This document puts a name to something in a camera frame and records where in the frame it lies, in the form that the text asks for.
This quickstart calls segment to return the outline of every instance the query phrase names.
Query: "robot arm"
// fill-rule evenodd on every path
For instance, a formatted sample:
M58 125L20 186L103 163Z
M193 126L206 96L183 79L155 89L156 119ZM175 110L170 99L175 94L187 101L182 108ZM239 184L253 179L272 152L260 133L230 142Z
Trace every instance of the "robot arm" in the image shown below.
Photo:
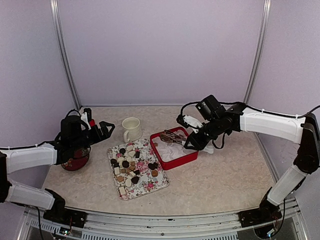
M319 168L320 131L316 117L312 113L299 117L265 112L264 109L259 111L241 102L225 109L213 95L199 102L196 108L207 123L201 123L182 113L177 117L179 124L185 128L193 128L184 145L186 149L201 151L209 141L216 140L221 134L230 135L232 131L262 133L300 144L293 165L267 192L259 208L239 214L243 227L270 222L274 216L279 218L278 206L292 191L300 187L308 174Z
M0 148L0 203L39 207L46 210L43 215L45 219L67 225L72 219L73 226L83 227L86 214L66 209L66 202L60 195L50 189L42 190L8 180L7 175L36 166L66 163L74 158L77 150L90 148L108 139L115 129L112 123L102 121L99 125L100 128L91 119L91 110L86 108L82 115L68 114L61 121L61 132L54 141L27 147Z

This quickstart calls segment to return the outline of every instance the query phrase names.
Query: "white tissue paper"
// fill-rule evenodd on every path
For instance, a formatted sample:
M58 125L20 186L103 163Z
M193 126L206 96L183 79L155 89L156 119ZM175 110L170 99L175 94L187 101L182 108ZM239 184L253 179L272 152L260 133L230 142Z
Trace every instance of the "white tissue paper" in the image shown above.
M182 130L175 131L174 133L185 136L185 133ZM155 148L157 149L162 161L165 163L196 152L195 150L185 149L178 143L166 143L161 141L160 137L156 137L152 141L153 143L158 144Z

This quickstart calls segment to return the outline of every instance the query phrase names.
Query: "countertop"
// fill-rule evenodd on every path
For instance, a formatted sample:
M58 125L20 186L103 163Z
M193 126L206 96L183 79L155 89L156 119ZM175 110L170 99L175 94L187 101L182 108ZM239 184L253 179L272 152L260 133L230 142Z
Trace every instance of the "countertop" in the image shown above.
M104 213L178 216L211 214L257 207L274 181L258 143L250 132L225 137L223 149L199 152L197 160L166 171L169 186L131 200L119 198L107 150L123 144L122 121L140 119L143 136L178 127L177 106L93 107L92 118L114 123L111 138L92 146L88 163L70 172L51 166L43 188L54 190L66 206ZM194 106L185 114L201 120Z

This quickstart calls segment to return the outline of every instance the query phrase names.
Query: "white mug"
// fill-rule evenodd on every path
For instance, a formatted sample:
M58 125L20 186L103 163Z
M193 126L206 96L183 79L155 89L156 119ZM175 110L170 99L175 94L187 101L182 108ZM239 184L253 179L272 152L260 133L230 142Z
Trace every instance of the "white mug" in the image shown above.
M123 140L125 143L138 140L142 137L142 129L140 120L136 117L128 117L122 122L122 127L125 129Z

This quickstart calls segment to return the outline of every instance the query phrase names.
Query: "white wall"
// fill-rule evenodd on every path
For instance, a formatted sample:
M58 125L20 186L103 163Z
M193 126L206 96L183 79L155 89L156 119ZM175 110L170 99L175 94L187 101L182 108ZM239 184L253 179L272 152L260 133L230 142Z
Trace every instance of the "white wall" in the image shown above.
M83 105L242 101L263 0L63 0L61 24Z
M304 114L320 104L320 2L272 1L261 64L250 104L266 110ZM318 121L320 110L315 112ZM298 145L261 135L282 175ZM320 170L296 192L311 240L320 236Z
M50 1L0 1L0 146L53 140L73 101L60 58ZM15 172L41 187L48 167ZM0 239L14 239L23 207L0 203Z

